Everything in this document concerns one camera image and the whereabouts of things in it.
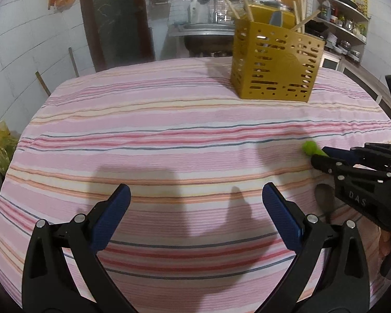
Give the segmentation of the right hand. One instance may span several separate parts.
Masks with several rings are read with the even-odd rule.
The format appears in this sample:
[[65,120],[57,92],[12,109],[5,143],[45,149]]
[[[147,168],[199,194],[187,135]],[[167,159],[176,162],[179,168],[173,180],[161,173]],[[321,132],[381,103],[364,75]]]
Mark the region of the right hand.
[[380,258],[384,260],[391,253],[391,232],[382,229],[379,232],[378,253]]

